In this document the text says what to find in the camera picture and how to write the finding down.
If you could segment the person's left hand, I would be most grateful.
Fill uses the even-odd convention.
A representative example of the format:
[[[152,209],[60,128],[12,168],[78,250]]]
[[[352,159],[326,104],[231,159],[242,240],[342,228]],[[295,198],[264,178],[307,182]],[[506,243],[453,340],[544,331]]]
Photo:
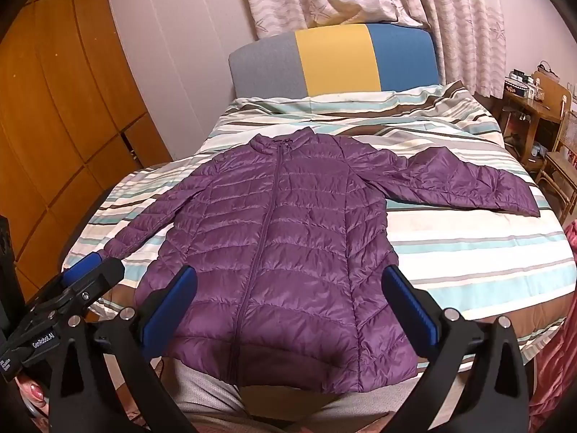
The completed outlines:
[[[44,394],[42,387],[25,375],[17,376],[16,384],[21,393],[22,401],[29,412],[37,418],[48,417],[48,398]]]

